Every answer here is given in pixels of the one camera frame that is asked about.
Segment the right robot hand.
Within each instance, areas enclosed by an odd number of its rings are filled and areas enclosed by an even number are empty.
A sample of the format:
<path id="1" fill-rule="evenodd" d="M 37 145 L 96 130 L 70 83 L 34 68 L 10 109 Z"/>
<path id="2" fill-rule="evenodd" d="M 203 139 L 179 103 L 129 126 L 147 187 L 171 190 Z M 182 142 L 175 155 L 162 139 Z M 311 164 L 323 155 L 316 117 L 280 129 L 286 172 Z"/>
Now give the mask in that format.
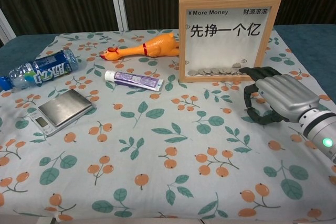
<path id="1" fill-rule="evenodd" d="M 319 112 L 320 98 L 294 77 L 272 67 L 243 67 L 239 72 L 255 82 L 244 88 L 246 112 L 254 122 L 261 125 L 281 121 L 298 123 L 306 113 Z M 261 116 L 256 112 L 251 103 L 255 92 L 270 105 L 271 113 Z"/>

